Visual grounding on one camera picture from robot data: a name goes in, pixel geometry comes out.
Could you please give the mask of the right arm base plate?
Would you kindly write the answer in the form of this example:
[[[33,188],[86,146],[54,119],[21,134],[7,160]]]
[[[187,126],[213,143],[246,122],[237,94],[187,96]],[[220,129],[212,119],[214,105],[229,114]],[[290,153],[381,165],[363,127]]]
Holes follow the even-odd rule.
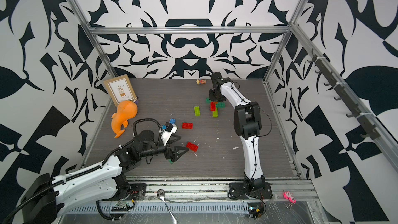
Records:
[[[273,192],[270,183],[262,183],[255,189],[251,189],[251,187],[246,183],[229,183],[228,198],[232,200],[270,200],[272,197]]]

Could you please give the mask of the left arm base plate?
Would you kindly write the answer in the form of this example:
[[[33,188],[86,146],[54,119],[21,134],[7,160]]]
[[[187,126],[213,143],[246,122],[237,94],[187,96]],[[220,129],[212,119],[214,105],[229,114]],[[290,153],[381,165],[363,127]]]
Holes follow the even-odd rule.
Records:
[[[123,201],[134,200],[140,201],[143,200],[146,196],[147,184],[145,183],[129,183],[130,189],[127,191],[127,195],[122,198]]]

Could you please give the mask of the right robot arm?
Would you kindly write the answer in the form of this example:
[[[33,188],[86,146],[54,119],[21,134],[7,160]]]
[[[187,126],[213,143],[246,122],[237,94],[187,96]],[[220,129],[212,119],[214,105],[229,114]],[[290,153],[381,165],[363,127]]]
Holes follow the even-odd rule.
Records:
[[[233,126],[243,144],[244,187],[246,194],[254,197],[255,194],[268,190],[259,153],[261,109],[257,102],[243,96],[230,78],[222,77],[220,72],[213,73],[210,78],[212,82],[212,89],[209,91],[210,100],[218,103],[227,100],[234,107]]]

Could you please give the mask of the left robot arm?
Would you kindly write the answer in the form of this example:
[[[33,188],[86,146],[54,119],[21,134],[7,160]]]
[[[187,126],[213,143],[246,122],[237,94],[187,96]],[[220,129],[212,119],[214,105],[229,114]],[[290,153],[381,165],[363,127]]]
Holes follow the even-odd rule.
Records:
[[[162,140],[181,139],[175,134],[177,127],[171,123],[163,129],[157,120],[144,118],[135,121],[132,128],[133,138],[110,151],[102,161],[65,175],[39,176],[3,223],[11,224],[14,216],[22,212],[26,224],[51,224],[88,203],[128,199],[134,190],[125,175],[138,167],[142,159],[150,163],[154,156],[163,154],[166,160],[175,162],[189,151],[183,146],[171,147]]]

